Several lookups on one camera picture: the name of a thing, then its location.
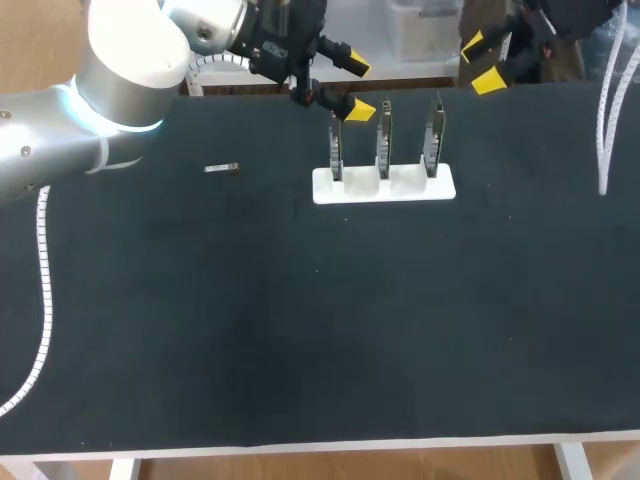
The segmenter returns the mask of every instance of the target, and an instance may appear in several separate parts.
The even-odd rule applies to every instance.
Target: black table surface
[[[52,187],[52,347],[0,454],[640,429],[640,89],[602,198],[598,88],[444,91],[455,200],[323,207],[325,112],[177,100],[146,161]],[[434,94],[364,96],[396,163]],[[347,164],[375,131],[346,128]],[[0,225],[8,399],[42,328],[35,198]]]

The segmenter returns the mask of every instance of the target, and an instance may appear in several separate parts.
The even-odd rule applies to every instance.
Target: yellow clamp
[[[469,63],[469,59],[467,58],[467,55],[465,52],[469,50],[471,47],[473,47],[476,43],[481,42],[482,40],[484,40],[484,35],[482,35],[482,31],[478,30],[478,33],[476,33],[476,35],[471,39],[471,41],[467,43],[467,45],[460,52],[462,54],[462,58],[464,58],[464,60],[467,63]]]
[[[502,75],[496,67],[491,67],[478,78],[471,82],[474,90],[478,95],[495,92],[507,88],[507,82],[504,81]]]
[[[375,107],[364,103],[356,98],[356,106],[353,107],[349,116],[345,119],[347,122],[368,122],[376,113]]]

